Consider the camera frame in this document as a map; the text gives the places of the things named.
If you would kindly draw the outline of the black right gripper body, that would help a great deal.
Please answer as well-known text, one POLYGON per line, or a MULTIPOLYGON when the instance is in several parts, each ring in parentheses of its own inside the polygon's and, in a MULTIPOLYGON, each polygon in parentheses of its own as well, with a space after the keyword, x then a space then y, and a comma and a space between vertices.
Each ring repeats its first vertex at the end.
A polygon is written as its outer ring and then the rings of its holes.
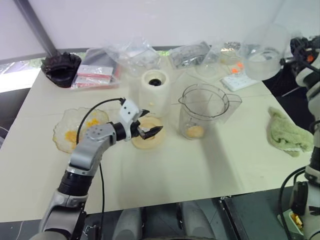
POLYGON ((290 50, 297 62, 305 67, 312 67, 312 63, 320 55, 320 37, 294 37, 290 40, 290 50))

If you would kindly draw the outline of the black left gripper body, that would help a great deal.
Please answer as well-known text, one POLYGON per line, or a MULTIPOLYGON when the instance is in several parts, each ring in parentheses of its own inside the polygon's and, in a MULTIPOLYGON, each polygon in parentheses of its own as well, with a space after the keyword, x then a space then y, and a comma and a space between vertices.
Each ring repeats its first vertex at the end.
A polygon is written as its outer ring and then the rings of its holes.
POLYGON ((140 136, 141 138, 146 137, 146 133, 140 128, 140 122, 139 118, 143 117, 146 115, 145 113, 142 113, 140 116, 137 116, 133 119, 133 122, 130 125, 130 133, 132 138, 136 138, 140 136))

